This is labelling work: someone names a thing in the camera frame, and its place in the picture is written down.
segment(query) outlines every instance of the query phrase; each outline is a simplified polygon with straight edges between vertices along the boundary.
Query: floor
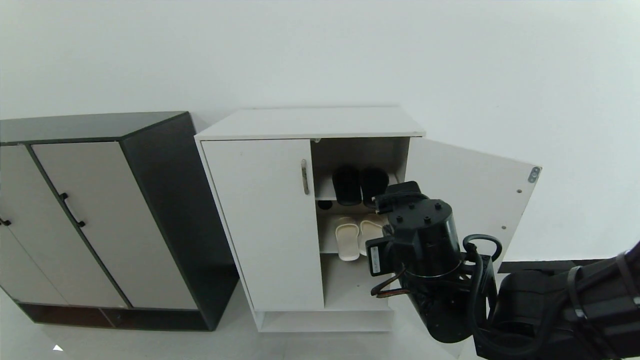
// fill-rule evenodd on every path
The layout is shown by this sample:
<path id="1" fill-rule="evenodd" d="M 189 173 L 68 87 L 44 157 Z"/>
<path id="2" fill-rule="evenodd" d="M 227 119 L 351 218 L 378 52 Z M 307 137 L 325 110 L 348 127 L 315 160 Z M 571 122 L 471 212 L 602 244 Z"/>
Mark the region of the floor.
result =
<path id="1" fill-rule="evenodd" d="M 450 360 L 472 350 L 429 339 L 415 311 L 396 318 L 387 333 L 260 334 L 238 286 L 214 332 L 91 329 L 34 324 L 0 291 L 0 359 Z"/>

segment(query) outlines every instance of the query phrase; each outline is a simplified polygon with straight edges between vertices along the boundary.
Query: white cabinet door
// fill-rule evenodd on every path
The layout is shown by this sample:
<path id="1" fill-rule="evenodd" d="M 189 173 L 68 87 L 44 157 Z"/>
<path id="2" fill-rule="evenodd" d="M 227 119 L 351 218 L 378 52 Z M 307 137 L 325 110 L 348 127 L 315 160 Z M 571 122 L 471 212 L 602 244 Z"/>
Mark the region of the white cabinet door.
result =
<path id="1" fill-rule="evenodd" d="M 0 214 L 53 286 L 71 305 L 126 307 L 25 146 L 0 148 Z"/>
<path id="2" fill-rule="evenodd" d="M 68 305 L 9 227 L 0 225 L 0 286 L 19 302 Z"/>
<path id="3" fill-rule="evenodd" d="M 469 234 L 498 238 L 504 249 L 494 263 L 497 270 L 535 187 L 529 182 L 533 168 L 500 156 L 411 138 L 406 181 L 418 182 L 425 195 L 452 206 L 460 243 Z M 492 243 L 474 243 L 480 253 L 493 254 Z"/>
<path id="4" fill-rule="evenodd" d="M 310 141 L 206 141 L 202 147 L 255 310 L 324 308 Z"/>
<path id="5" fill-rule="evenodd" d="M 33 150 L 134 307 L 197 309 L 118 142 Z"/>

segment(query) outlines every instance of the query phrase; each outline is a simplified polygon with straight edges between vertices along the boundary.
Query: cabinet top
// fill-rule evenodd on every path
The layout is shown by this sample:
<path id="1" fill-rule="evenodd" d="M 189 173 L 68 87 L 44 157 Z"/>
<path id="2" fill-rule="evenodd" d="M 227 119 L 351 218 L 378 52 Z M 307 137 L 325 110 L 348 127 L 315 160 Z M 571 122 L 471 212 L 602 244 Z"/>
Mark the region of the cabinet top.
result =
<path id="1" fill-rule="evenodd" d="M 0 143 L 119 140 L 185 111 L 114 113 L 0 120 Z"/>
<path id="2" fill-rule="evenodd" d="M 424 136 L 398 107 L 240 110 L 215 123 L 197 140 L 261 140 Z"/>

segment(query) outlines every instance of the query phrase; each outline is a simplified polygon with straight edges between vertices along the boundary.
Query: slipper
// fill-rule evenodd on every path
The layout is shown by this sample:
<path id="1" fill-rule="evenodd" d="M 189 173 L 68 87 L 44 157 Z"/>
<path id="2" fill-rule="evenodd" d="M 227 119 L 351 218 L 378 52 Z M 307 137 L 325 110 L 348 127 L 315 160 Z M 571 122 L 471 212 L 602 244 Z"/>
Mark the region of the slipper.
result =
<path id="1" fill-rule="evenodd" d="M 335 199 L 343 206 L 354 206 L 362 202 L 360 193 L 360 173 L 351 165 L 344 165 L 333 172 Z"/>
<path id="2" fill-rule="evenodd" d="M 384 225 L 384 223 L 383 217 L 375 214 L 369 214 L 362 219 L 362 222 L 360 223 L 360 231 L 362 235 L 358 241 L 358 248 L 362 255 L 367 255 L 367 240 L 378 239 L 383 236 L 382 225 Z"/>
<path id="3" fill-rule="evenodd" d="M 342 217 L 336 221 L 335 239 L 338 241 L 338 257 L 343 261 L 353 261 L 360 257 L 358 249 L 358 234 L 360 228 L 356 220 L 351 217 Z"/>
<path id="4" fill-rule="evenodd" d="M 360 172 L 360 186 L 365 206 L 375 208 L 373 197 L 384 194 L 389 185 L 389 175 L 377 167 L 368 167 Z"/>

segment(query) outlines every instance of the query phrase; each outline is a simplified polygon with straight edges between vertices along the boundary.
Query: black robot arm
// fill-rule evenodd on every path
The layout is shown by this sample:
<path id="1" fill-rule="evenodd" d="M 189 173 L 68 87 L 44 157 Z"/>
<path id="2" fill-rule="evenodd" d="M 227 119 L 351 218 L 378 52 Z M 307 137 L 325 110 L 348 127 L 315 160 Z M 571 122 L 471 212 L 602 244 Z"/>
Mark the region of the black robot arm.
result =
<path id="1" fill-rule="evenodd" d="M 473 336 L 477 354 L 489 360 L 640 356 L 640 244 L 558 274 L 512 273 L 498 294 L 493 262 L 500 241 L 469 235 L 461 251 L 446 202 L 408 182 L 376 197 L 376 210 L 387 214 L 389 225 L 382 238 L 367 241 L 369 270 L 394 276 L 371 295 L 408 295 L 434 339 L 454 343 Z M 495 253 L 479 254 L 477 241 L 494 242 Z M 395 280 L 401 287 L 386 290 Z"/>

